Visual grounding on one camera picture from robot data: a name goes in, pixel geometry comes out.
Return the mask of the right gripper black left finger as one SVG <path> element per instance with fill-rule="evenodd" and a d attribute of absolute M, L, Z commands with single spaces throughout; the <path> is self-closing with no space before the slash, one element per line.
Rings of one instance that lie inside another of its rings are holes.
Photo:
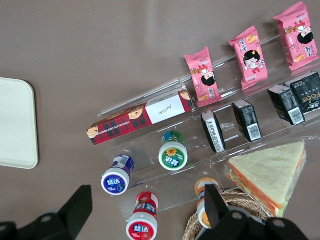
<path fill-rule="evenodd" d="M 13 221 L 0 223 L 2 240 L 75 240 L 93 211 L 92 187 L 82 185 L 58 212 L 41 215 L 17 228 Z"/>

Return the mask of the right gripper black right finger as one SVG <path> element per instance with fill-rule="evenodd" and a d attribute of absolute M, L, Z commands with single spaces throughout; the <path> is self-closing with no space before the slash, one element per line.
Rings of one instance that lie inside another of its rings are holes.
<path fill-rule="evenodd" d="M 214 184 L 206 185 L 204 205 L 211 229 L 200 240 L 306 240 L 292 221 L 271 217 L 258 222 L 242 210 L 231 210 Z"/>

